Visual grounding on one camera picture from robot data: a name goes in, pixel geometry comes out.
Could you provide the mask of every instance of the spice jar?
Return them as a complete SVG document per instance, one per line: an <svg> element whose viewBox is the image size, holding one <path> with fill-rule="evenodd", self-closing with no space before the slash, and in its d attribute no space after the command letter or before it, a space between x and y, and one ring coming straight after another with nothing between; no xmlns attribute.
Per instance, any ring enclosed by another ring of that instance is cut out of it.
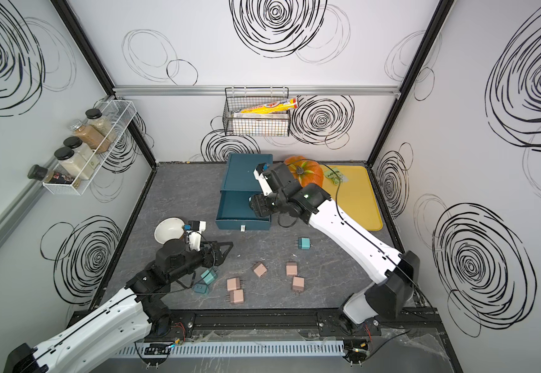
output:
<svg viewBox="0 0 541 373"><path fill-rule="evenodd" d="M90 149L96 149L97 154L106 152L111 142L105 139L99 131L89 125L83 125L81 121L74 120L68 127L75 136L79 137L84 143L86 143Z"/></svg>
<svg viewBox="0 0 541 373"><path fill-rule="evenodd" d="M106 115L103 115L97 108L91 108L86 110L86 116L88 118L88 125L94 127L94 129L105 136L109 142L113 143L115 141L117 134L115 131L111 131L113 125Z"/></svg>
<svg viewBox="0 0 541 373"><path fill-rule="evenodd" d="M72 148L74 152L80 154L92 169L96 169L99 165L99 159L94 157L94 152L86 145L79 137L71 136L63 141L63 146Z"/></svg>
<svg viewBox="0 0 541 373"><path fill-rule="evenodd" d="M30 171L28 171L28 178L38 180L39 182L43 182L47 184L72 184L73 183L73 177L62 174L62 173L58 173L57 171L54 171L52 169L40 167L39 165L33 165L30 168ZM80 186L80 179L77 179L76 182L73 183L74 188L77 188L78 186Z"/></svg>
<svg viewBox="0 0 541 373"><path fill-rule="evenodd" d="M59 160L61 167L65 168L73 177L88 180L94 173L94 169L86 164L86 160L67 146L55 150L55 158Z"/></svg>

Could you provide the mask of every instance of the black jar lid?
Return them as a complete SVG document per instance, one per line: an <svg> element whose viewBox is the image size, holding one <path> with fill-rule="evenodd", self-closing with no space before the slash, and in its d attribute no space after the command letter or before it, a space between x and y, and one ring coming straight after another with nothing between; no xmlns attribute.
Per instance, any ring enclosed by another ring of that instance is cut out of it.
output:
<svg viewBox="0 0 541 373"><path fill-rule="evenodd" d="M89 108L86 110L86 116L88 119L97 119L100 118L103 114L97 108Z"/></svg>
<svg viewBox="0 0 541 373"><path fill-rule="evenodd" d="M59 149L55 150L55 158L58 160L66 160L68 158L72 158L72 156L73 149L68 146L60 147Z"/></svg>
<svg viewBox="0 0 541 373"><path fill-rule="evenodd" d="M78 136L70 136L63 141L63 146L67 146L72 149L77 148L81 144L82 140Z"/></svg>
<svg viewBox="0 0 541 373"><path fill-rule="evenodd" d="M42 180L47 176L48 168L41 167L39 165L33 165L28 171L28 178L34 180Z"/></svg>

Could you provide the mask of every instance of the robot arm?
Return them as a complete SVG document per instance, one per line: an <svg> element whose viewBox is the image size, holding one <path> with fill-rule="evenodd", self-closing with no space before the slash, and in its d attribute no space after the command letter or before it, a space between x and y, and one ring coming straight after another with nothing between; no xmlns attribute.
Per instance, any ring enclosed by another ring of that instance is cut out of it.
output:
<svg viewBox="0 0 541 373"><path fill-rule="evenodd" d="M301 187L284 163L261 163L254 171L262 194L252 196L250 207L259 217L288 213L320 230L339 244L366 271L372 284L352 295L343 312L361 324L376 315L394 320L413 295L420 260L411 251L401 254L351 219L316 184Z"/></svg>
<svg viewBox="0 0 541 373"><path fill-rule="evenodd" d="M222 252L224 246L229 248ZM223 264L232 248L231 242L213 241L201 243L199 250L190 250L182 240L167 241L156 252L154 261L98 309L35 348L22 344L13 350L4 373L91 371L115 352L146 337L153 325L161 327L169 310L160 298L169 292L171 283L200 266Z"/></svg>

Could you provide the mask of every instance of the yellow tube package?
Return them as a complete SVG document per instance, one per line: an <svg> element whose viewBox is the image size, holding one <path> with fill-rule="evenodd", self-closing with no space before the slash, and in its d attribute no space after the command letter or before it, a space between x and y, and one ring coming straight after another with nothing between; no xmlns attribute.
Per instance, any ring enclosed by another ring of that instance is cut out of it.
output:
<svg viewBox="0 0 541 373"><path fill-rule="evenodd" d="M297 108L297 97L294 97L293 99L271 102L270 104L258 105L254 106L253 108L245 108L241 110L241 112L268 114L273 112L284 112L290 108Z"/></svg>

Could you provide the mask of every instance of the marble surface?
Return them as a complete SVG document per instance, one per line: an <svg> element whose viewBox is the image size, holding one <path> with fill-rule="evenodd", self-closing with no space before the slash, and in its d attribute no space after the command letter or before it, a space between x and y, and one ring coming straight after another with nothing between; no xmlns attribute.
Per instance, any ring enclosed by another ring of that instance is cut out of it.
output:
<svg viewBox="0 0 541 373"><path fill-rule="evenodd" d="M125 282L155 258L161 245L154 239L157 224L169 217L204 220L204 236L209 241L234 244L229 257L218 268L218 279L208 295L191 289L165 295L162 300L171 309L223 308L321 308L339 307L354 292L369 284L368 275L334 241L320 231L298 221L291 228L282 228L273 217L269 231L239 232L219 230L214 222L220 202L220 186L224 164L162 164L146 197L125 249L109 281L104 300L114 295ZM283 225L289 224L286 216ZM386 228L372 232L392 245ZM297 247L299 237L309 237L310 250ZM268 272L258 278L252 266L262 261ZM305 278L305 291L291 290L292 279L285 273L288 261L298 263L299 276ZM196 271L196 279L205 269ZM245 302L231 305L227 279L240 277L244 283ZM186 285L191 276L181 279ZM181 289L174 283L171 290Z"/></svg>

